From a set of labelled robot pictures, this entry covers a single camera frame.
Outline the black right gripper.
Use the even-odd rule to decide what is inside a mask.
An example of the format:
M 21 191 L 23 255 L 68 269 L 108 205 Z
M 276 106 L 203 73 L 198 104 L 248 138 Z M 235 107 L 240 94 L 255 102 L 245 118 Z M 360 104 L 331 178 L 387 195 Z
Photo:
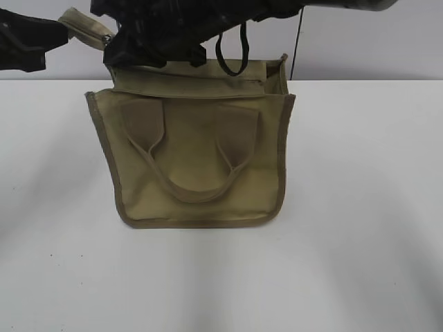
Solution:
M 240 66 L 247 67 L 249 44 L 246 23 L 296 16 L 300 1 L 92 1 L 91 13 L 116 20 L 118 33 L 105 46 L 107 66 L 162 68 L 168 62 L 206 63 L 202 44 L 240 27 Z

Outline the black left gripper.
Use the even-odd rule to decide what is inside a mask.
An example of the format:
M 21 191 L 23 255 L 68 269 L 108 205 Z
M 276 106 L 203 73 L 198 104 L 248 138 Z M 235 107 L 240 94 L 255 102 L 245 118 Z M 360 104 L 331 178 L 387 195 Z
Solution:
M 1 9 L 2 71 L 43 71 L 46 69 L 45 53 L 68 41 L 68 29 L 58 21 L 24 21 L 18 14 Z

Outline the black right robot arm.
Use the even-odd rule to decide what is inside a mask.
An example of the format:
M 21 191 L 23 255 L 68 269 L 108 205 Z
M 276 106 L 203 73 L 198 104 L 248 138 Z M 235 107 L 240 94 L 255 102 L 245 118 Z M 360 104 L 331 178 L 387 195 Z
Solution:
M 118 33 L 105 46 L 107 66 L 152 66 L 188 62 L 193 67 L 206 63 L 202 43 L 240 27 L 241 69 L 248 64 L 246 23 L 269 18 L 294 17 L 305 6 L 382 11 L 393 1 L 92 1 L 90 11 L 107 15 L 119 24 Z

